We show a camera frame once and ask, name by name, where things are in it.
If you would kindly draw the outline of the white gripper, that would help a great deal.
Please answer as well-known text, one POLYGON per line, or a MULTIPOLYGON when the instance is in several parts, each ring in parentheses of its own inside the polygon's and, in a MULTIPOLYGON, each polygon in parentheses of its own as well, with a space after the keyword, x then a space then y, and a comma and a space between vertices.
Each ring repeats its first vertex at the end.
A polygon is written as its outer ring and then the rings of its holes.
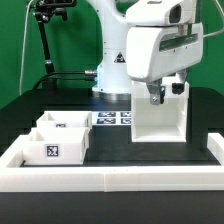
POLYGON ((202 55, 201 23, 193 24, 191 33, 182 36, 177 26, 132 27, 127 35, 127 73, 132 80, 148 83, 152 105, 164 103, 165 86, 158 79, 176 72, 172 93, 182 94, 188 76, 185 68, 199 63, 202 55))

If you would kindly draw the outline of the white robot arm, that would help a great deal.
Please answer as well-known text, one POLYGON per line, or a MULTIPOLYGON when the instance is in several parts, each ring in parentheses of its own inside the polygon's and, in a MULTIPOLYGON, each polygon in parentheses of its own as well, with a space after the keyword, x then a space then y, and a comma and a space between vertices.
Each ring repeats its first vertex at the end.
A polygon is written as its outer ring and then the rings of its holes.
POLYGON ((93 94, 131 97, 143 83, 154 105, 185 91, 187 69, 202 59, 203 27, 197 0, 87 0, 98 14, 103 57, 93 94))

